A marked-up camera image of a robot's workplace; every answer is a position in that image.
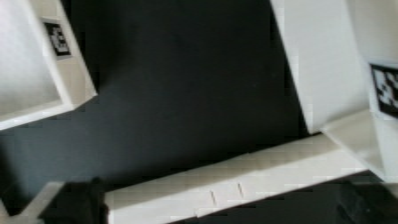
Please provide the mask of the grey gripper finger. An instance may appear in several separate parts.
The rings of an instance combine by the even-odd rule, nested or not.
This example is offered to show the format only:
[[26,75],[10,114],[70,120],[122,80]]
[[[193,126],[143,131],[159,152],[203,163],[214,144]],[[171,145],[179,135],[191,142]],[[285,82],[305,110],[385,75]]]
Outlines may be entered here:
[[45,224],[109,224],[106,184],[100,178],[67,183],[40,219]]

